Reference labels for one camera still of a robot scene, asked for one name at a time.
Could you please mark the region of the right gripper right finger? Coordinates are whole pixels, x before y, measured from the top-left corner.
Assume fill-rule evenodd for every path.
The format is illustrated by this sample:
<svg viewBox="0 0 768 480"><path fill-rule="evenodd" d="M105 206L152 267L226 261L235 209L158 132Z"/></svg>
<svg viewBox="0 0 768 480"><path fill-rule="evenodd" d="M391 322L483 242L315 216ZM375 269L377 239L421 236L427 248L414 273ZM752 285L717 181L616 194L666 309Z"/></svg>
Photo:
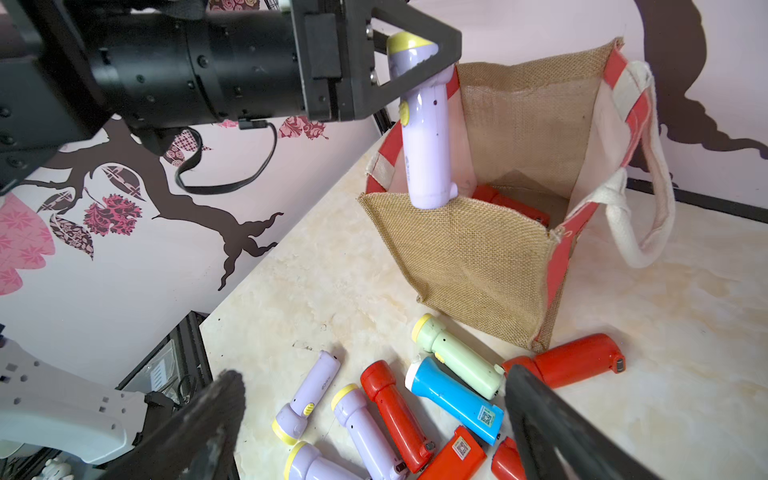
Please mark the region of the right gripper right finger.
<svg viewBox="0 0 768 480"><path fill-rule="evenodd" d="M656 479L523 366L507 375L505 405L528 479Z"/></svg>

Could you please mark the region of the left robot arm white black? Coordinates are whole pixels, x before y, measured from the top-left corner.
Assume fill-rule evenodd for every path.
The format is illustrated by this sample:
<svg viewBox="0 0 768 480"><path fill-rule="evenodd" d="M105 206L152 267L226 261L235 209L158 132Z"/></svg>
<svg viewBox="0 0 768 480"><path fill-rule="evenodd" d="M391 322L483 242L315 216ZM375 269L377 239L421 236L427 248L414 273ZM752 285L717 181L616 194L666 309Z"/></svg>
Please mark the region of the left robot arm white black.
<svg viewBox="0 0 768 480"><path fill-rule="evenodd" d="M461 54L459 30L403 1L5 1L1 189L113 115L157 155L206 123L361 120Z"/></svg>

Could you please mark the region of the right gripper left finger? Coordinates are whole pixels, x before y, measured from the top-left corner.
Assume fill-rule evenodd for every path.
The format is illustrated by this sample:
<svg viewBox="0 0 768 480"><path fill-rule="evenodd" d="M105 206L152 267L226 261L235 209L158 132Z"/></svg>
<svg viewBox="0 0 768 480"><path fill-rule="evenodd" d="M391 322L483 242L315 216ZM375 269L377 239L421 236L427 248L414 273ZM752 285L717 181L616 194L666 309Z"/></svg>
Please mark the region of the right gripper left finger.
<svg viewBox="0 0 768 480"><path fill-rule="evenodd" d="M109 463L103 479L230 479L245 412L242 375L218 378L141 441Z"/></svg>

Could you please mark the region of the finger of the left gripper black triangular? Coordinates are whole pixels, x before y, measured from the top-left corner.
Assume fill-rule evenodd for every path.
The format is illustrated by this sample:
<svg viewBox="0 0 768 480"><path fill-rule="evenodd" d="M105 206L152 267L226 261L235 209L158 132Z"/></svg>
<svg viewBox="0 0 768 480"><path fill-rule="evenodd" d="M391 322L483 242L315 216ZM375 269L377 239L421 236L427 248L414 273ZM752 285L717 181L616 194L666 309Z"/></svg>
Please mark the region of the finger of the left gripper black triangular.
<svg viewBox="0 0 768 480"><path fill-rule="evenodd" d="M373 19L400 31L385 43L394 72L376 82ZM361 120L405 97L421 86L432 86L434 76L453 66L462 54L459 30L403 1L353 3L353 118Z"/></svg>

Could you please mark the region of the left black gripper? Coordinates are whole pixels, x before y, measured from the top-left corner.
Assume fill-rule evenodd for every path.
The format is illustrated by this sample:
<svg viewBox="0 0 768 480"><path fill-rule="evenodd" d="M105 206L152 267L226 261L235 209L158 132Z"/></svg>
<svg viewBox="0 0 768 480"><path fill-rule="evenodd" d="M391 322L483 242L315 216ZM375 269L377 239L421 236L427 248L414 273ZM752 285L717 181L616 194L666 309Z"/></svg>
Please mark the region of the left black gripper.
<svg viewBox="0 0 768 480"><path fill-rule="evenodd" d="M212 10L204 1L69 1L95 84L98 123L133 129L303 115L361 120L375 111L366 20L339 1L284 10Z"/></svg>

